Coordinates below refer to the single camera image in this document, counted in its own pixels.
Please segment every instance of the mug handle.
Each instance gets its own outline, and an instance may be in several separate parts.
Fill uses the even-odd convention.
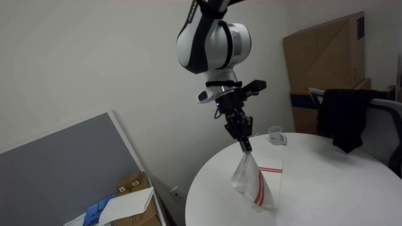
[[[280,133],[280,135],[281,135],[282,144],[287,144],[287,137],[286,137],[286,135],[283,134],[283,133]]]

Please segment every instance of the white towel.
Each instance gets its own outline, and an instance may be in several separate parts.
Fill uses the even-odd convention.
[[[257,161],[251,154],[244,154],[230,182],[256,212],[272,211],[279,202],[282,161]]]

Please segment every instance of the label on box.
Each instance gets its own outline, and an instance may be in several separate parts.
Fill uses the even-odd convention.
[[[135,186],[139,185],[139,182],[138,182],[138,181],[134,181],[134,182],[131,183],[131,184],[133,185],[133,187],[135,187]]]

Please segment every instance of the white wall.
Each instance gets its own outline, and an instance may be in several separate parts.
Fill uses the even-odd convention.
[[[366,77],[372,89],[396,84],[400,0],[291,0],[293,29],[302,30],[349,14],[365,11]]]
[[[204,77],[183,69],[176,38],[190,1],[5,0],[0,2],[0,150],[111,108],[179,225],[199,169],[234,143],[215,106],[197,104]],[[286,1],[232,6],[225,18],[252,37],[239,79],[268,82],[244,108],[254,133],[293,131],[282,38]]]

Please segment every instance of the large cardboard box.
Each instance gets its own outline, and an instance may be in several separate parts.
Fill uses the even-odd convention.
[[[131,192],[136,192],[151,187],[145,173],[141,173],[142,183],[130,188]],[[161,226],[159,220],[158,209],[156,207],[155,198],[153,197],[143,214],[137,214],[131,217],[118,219],[116,226]]]
[[[132,187],[138,186],[142,182],[142,173],[140,171],[133,172],[125,177],[120,178],[117,182],[118,192],[125,192]]]
[[[365,77],[364,12],[283,39],[292,90],[353,88]]]
[[[371,78],[363,79],[353,89],[371,89]],[[308,90],[290,91],[296,133],[317,135],[318,111]]]

